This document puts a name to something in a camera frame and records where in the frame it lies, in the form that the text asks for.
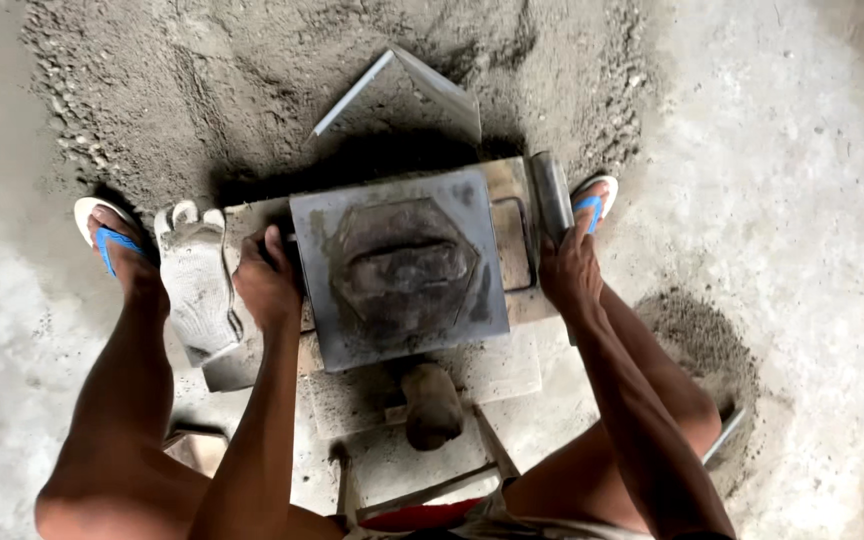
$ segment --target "red cloth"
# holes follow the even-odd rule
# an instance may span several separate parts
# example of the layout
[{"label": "red cloth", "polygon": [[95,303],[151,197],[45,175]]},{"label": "red cloth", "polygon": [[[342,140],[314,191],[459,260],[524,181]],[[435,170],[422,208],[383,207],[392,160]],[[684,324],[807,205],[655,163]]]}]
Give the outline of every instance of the red cloth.
[{"label": "red cloth", "polygon": [[383,533],[407,533],[419,529],[451,529],[462,525],[466,512],[485,497],[470,498],[452,504],[421,504],[380,514],[359,526]]}]

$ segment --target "foot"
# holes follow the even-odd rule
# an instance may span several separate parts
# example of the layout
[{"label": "foot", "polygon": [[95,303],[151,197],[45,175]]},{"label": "foot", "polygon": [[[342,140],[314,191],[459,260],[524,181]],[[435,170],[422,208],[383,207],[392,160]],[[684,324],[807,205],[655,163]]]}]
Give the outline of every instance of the foot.
[{"label": "foot", "polygon": [[[595,183],[593,183],[592,185],[590,185],[589,187],[587,187],[581,193],[576,193],[575,198],[572,200],[572,208],[575,208],[575,206],[578,205],[579,203],[581,203],[582,201],[585,201],[586,199],[588,199],[590,197],[594,197],[594,196],[598,196],[598,197],[602,198],[602,208],[604,209],[606,207],[606,202],[609,201],[609,197],[612,196],[612,193],[609,192],[609,183],[606,180],[600,179],[600,180],[596,181]],[[588,225],[592,225],[591,222],[592,222],[594,215],[595,215],[595,208],[594,207],[589,206],[587,208],[582,208],[581,210],[575,212],[575,223],[576,223],[576,225],[578,225],[580,223],[588,223]],[[596,229],[598,229],[599,225],[602,224],[602,221],[604,219],[605,219],[605,216],[603,216],[603,215],[599,216],[599,220],[595,224]]]},{"label": "foot", "polygon": [[[142,242],[138,231],[129,227],[125,220],[115,213],[115,210],[99,204],[92,209],[92,214],[88,216],[88,232],[92,237],[92,253],[97,257],[101,257],[101,255],[95,242],[95,233],[103,226],[125,235],[136,244]],[[149,259],[143,254],[115,242],[105,242],[105,249],[108,252],[108,260],[112,264],[112,269],[115,270],[115,277],[122,284],[126,300],[150,297],[154,300],[164,301],[167,313],[169,297],[165,293],[165,287],[162,286],[159,270],[149,262]]]}]

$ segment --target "cement residue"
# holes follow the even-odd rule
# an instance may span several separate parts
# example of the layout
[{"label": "cement residue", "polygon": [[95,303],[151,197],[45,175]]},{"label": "cement residue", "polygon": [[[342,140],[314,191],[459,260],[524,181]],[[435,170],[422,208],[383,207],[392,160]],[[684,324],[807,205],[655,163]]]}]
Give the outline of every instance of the cement residue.
[{"label": "cement residue", "polygon": [[711,395],[719,411],[748,411],[708,462],[716,489],[723,496],[732,494],[748,477],[754,459],[749,440],[760,396],[759,362],[721,311],[678,287],[640,301],[635,309],[666,353]]},{"label": "cement residue", "polygon": [[[599,169],[617,173],[638,152],[637,104],[652,81],[636,6],[29,0],[23,41],[36,57],[32,88],[54,114],[48,125],[69,173],[47,179],[46,188],[81,193],[106,184],[148,224],[180,199],[228,203],[357,182],[386,174],[382,165],[400,155],[420,156],[400,169],[461,165],[449,145],[428,137],[402,144],[417,131],[450,129],[396,76],[360,96],[363,114],[305,142],[390,43],[476,93],[485,135],[478,158],[550,149],[573,182]],[[383,134],[396,135],[391,152],[387,139],[361,144]],[[302,176],[357,141],[354,163]],[[458,161],[475,159],[473,151]],[[346,172],[354,166],[362,172]],[[253,189],[258,181],[263,190]]]}]

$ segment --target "person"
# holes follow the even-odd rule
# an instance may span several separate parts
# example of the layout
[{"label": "person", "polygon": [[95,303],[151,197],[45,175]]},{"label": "person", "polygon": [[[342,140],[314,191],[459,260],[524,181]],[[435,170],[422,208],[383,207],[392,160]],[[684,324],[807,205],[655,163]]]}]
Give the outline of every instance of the person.
[{"label": "person", "polygon": [[[594,235],[587,232],[601,224],[610,186],[594,181],[574,197],[577,225],[558,249],[543,241],[539,268],[546,296],[578,342],[601,420],[518,479],[503,482],[462,526],[425,536],[736,538],[698,457],[721,430],[714,403],[602,279]],[[173,381],[162,340],[169,299],[159,271],[135,247],[138,232],[112,209],[96,206],[88,230],[93,243],[102,231],[134,245],[107,242],[103,248],[125,300],[36,500],[41,536],[346,536],[336,521],[289,503],[301,297],[279,230],[270,226],[245,238],[232,276],[265,350],[242,420],[211,480],[162,452]]]}]

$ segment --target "flip-flop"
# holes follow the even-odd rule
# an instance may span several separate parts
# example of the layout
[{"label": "flip-flop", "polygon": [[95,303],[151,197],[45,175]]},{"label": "flip-flop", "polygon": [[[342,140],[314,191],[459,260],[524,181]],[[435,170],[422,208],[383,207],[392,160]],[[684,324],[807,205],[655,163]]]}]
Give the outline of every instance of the flip-flop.
[{"label": "flip-flop", "polygon": [[589,225],[588,230],[585,231],[587,235],[591,235],[595,232],[595,226],[598,225],[599,218],[605,218],[605,216],[609,215],[609,211],[612,209],[613,203],[616,202],[616,196],[618,195],[618,180],[616,177],[607,175],[593,176],[580,183],[579,186],[572,191],[571,195],[571,198],[574,200],[598,182],[608,183],[608,199],[606,199],[605,204],[602,203],[602,197],[592,195],[591,197],[586,197],[585,199],[582,199],[581,202],[572,205],[572,214],[589,207],[595,209],[595,213],[592,215],[592,224]]},{"label": "flip-flop", "polygon": [[[122,218],[122,221],[126,222],[128,227],[131,227],[134,231],[138,231],[136,220],[119,206],[98,197],[82,197],[75,202],[73,214],[75,215],[76,225],[78,225],[78,231],[88,243],[89,247],[92,246],[92,235],[89,233],[89,216],[92,215],[92,210],[98,206],[103,206],[112,210]],[[109,249],[106,244],[109,241],[115,242],[116,244],[124,246],[145,257],[145,251],[142,251],[142,248],[140,248],[131,238],[121,232],[116,232],[115,230],[102,225],[102,227],[99,227],[99,229],[95,231],[95,244],[99,246],[99,255],[102,256],[105,268],[113,277],[115,277],[115,270],[113,269],[113,262],[109,260]]]}]

